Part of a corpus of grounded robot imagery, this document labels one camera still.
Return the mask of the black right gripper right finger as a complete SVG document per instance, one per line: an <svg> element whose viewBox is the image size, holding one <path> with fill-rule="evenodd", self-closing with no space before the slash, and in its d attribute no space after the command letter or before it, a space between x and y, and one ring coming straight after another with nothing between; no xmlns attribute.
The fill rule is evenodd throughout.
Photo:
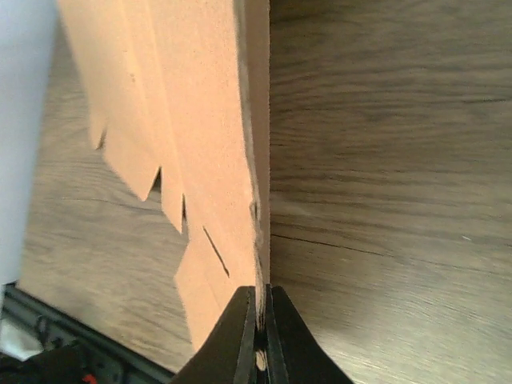
<svg viewBox="0 0 512 384"><path fill-rule="evenodd" d="M316 342L280 286L266 287L266 359L267 383L352 382Z"/></svg>

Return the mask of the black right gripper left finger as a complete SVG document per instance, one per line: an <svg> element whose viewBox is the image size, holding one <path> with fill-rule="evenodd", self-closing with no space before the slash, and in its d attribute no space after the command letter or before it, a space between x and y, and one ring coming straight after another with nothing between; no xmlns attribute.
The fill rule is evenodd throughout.
<svg viewBox="0 0 512 384"><path fill-rule="evenodd" d="M254 288L240 286L198 352L172 384L249 384L256 382Z"/></svg>

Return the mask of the large cardboard box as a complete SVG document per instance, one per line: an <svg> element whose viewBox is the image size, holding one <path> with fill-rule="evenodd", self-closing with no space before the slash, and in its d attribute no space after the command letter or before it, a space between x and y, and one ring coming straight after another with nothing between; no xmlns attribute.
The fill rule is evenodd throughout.
<svg viewBox="0 0 512 384"><path fill-rule="evenodd" d="M188 243L175 283L195 349L237 288L270 280L270 4L61 1L90 140Z"/></svg>

